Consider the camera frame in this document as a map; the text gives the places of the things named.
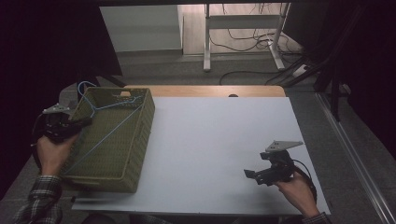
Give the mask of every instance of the plaid sleeve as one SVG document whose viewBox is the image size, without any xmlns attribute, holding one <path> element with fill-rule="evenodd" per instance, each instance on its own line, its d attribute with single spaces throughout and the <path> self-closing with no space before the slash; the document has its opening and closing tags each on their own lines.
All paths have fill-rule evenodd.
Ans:
<svg viewBox="0 0 396 224">
<path fill-rule="evenodd" d="M 329 218 L 323 212 L 323 213 L 320 213 L 320 215 L 317 215 L 315 217 L 304 218 L 303 223 L 304 224 L 331 224 L 332 222 L 329 220 Z"/>
<path fill-rule="evenodd" d="M 62 194 L 61 179 L 42 175 L 35 180 L 27 203 L 14 216 L 13 223 L 59 223 L 61 207 L 57 204 Z"/>
</svg>

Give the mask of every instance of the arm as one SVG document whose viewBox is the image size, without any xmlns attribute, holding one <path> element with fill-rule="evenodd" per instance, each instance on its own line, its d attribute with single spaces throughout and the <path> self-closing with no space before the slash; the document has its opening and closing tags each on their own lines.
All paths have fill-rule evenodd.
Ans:
<svg viewBox="0 0 396 224">
<path fill-rule="evenodd" d="M 304 178 L 294 172 L 290 182 L 276 182 L 279 191 L 304 216 L 303 223 L 331 223 L 325 214 L 321 214 Z"/>
<path fill-rule="evenodd" d="M 37 141 L 37 153 L 41 163 L 41 176 L 35 180 L 28 202 L 14 217 L 14 223 L 59 223 L 61 207 L 57 204 L 62 195 L 58 174 L 70 153 L 77 136 L 55 145 L 48 137 Z"/>
</svg>

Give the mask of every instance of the basket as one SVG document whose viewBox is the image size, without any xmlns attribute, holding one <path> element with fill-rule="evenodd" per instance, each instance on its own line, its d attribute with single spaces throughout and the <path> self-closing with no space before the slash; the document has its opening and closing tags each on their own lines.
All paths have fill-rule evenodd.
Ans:
<svg viewBox="0 0 396 224">
<path fill-rule="evenodd" d="M 66 189 L 137 190 L 155 105 L 149 89 L 88 88 L 71 120 L 92 117 L 61 171 Z"/>
</svg>

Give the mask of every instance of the white tabletop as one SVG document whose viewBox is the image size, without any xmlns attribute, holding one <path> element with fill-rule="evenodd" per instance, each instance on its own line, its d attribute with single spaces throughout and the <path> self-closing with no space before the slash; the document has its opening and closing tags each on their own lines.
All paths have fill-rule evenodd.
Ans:
<svg viewBox="0 0 396 224">
<path fill-rule="evenodd" d="M 270 167 L 274 140 L 304 141 L 287 97 L 154 97 L 151 136 L 135 194 L 81 192 L 73 209 L 183 215 L 297 215 L 277 187 L 244 169 Z M 309 169 L 318 209 L 330 214 L 305 145 L 288 150 Z"/>
</svg>

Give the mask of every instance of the hand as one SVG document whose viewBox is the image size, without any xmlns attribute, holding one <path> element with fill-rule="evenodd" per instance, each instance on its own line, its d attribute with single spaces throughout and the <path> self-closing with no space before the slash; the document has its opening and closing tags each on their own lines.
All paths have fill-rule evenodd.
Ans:
<svg viewBox="0 0 396 224">
<path fill-rule="evenodd" d="M 314 217 L 320 214 L 311 189 L 305 179 L 297 172 L 294 172 L 290 182 L 279 181 L 274 184 L 279 187 L 279 191 L 304 217 Z"/>
<path fill-rule="evenodd" d="M 58 175 L 70 154 L 70 148 L 78 135 L 65 140 L 61 144 L 54 144 L 46 136 L 37 141 L 37 154 L 41 163 L 42 175 Z"/>
</svg>

